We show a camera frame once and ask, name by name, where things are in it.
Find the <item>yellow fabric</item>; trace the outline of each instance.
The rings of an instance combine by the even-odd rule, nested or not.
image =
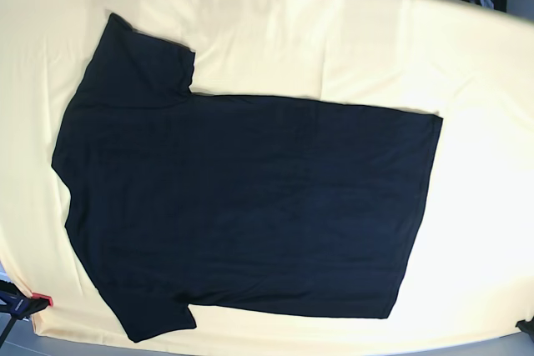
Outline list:
[[[0,10],[0,259],[25,293],[53,297],[35,316],[38,334],[216,356],[357,355],[492,338],[532,317],[530,23],[451,0],[0,0]],[[50,168],[63,111],[111,12],[189,45],[197,92],[445,119],[390,318],[192,306],[197,329],[127,340],[70,247],[69,193]]]

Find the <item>t-shirt sleeve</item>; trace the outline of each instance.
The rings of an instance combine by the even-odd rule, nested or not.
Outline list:
[[[177,43],[135,32],[111,14],[74,105],[157,108],[190,95],[194,53]]]
[[[137,343],[179,329],[196,328],[188,305],[171,298],[151,297],[99,285],[98,291],[113,310],[128,338]]]

